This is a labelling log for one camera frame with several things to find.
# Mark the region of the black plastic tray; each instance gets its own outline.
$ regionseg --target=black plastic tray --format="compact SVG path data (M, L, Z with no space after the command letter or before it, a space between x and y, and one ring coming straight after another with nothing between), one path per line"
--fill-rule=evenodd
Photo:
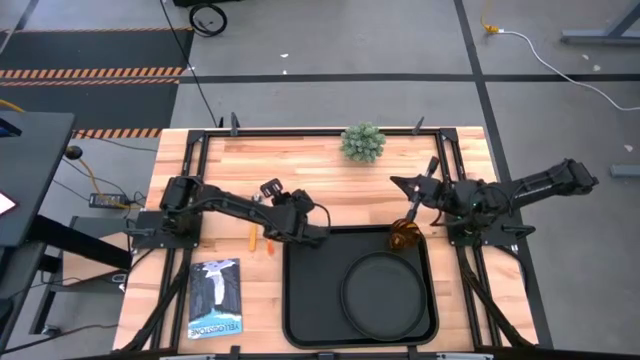
M283 331L301 349L407 346L429 342L438 331L438 312L431 267L424 241L394 252L407 260L425 282L427 311L405 338L382 342L362 335L347 320L340 285L349 265L363 255L389 250L389 225L339 226L317 249L285 244L283 254Z

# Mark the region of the book cover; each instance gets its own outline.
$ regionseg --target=book cover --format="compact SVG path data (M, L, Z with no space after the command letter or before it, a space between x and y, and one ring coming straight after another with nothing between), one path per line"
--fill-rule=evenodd
M240 259L191 265L189 339L242 332Z

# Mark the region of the black floor mat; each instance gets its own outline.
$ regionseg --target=black floor mat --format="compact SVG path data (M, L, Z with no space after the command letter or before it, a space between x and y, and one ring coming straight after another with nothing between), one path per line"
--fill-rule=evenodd
M193 31L176 30L187 52ZM185 67L171 30L17 31L0 70Z
M73 113L75 129L97 137L157 136L169 127L177 91L172 79L0 83L0 99L26 111Z

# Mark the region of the wheel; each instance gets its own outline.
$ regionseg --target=wheel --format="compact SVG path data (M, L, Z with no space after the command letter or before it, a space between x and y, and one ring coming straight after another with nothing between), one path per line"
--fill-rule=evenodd
M227 14L213 4L198 4L189 11L189 22L198 35L216 36L227 28Z
M60 335L62 331L59 327L53 325L45 325L42 329L42 335L47 335L49 337Z

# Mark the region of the concrete floor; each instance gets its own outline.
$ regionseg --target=concrete floor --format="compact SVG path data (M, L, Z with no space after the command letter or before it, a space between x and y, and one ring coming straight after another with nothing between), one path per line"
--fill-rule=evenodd
M494 0L488 21L530 36L540 55L562 71L638 73L640 48L569 47L557 41L561 29L604 27L629 3ZM0 0L0 28L14 26L26 5L27 0ZM484 73L546 73L522 40L483 35L479 24L483 0L465 0L464 5ZM186 25L186 10L168 7L174 26ZM449 1L244 0L221 7L229 17L227 31L194 40L191 61L200 76L282 74L284 70L288 74L471 72ZM27 23L31 29L156 26L166 23L155 0L40 0ZM639 83L596 86L623 106L640 106ZM538 229L529 243L555 347L640 354L640 343L635 341L640 285L634 276L635 255L640 251L636 223L640 182L614 180L608 174L612 163L640 163L640 114L621 113L594 93L566 83L490 83L487 87L513 178L573 157L601 181L589 196L554 198L523 210L525 223ZM485 125L473 83L207 84L203 90L217 116L228 117L234 111L243 126L361 121L412 125L421 116L425 116L424 125ZM211 126L211 120L197 88L180 85L172 127L201 126ZM157 140L124 141L157 146ZM77 143L98 176L121 185L130 195L145 192L152 154L96 140ZM56 179L84 195L91 192L86 178L64 164ZM84 201L57 185L52 185L41 212L61 222L73 215L123 215L88 209ZM37 301L38 291L33 290L27 308ZM116 295L67 294L56 300L50 322L65 329L116 323L120 301ZM39 338L24 335L28 321L21 319L11 345ZM91 330L6 358L106 353L113 334Z

